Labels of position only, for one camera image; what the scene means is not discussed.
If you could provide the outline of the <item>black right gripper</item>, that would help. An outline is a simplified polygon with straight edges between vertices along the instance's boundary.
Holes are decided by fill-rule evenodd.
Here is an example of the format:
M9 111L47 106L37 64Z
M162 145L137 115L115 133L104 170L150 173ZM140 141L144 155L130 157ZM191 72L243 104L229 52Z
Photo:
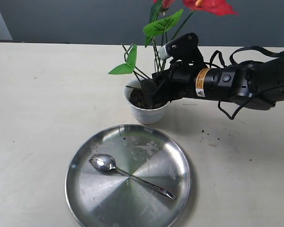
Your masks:
M244 101L252 96L246 72L237 67L222 69L175 64L153 79L142 80L140 85L147 105L182 98Z

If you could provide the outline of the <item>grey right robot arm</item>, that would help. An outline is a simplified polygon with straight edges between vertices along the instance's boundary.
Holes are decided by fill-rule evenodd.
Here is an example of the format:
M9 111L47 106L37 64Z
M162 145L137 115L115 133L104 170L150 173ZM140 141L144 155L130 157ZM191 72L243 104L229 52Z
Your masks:
M196 51L196 56L171 61L169 69L153 73L151 79L141 81L141 87L152 104L193 98L269 110L284 101L284 51L275 53L260 46L236 51L249 50L272 60L237 63L231 55L231 63L226 66L220 51L215 51L209 62Z

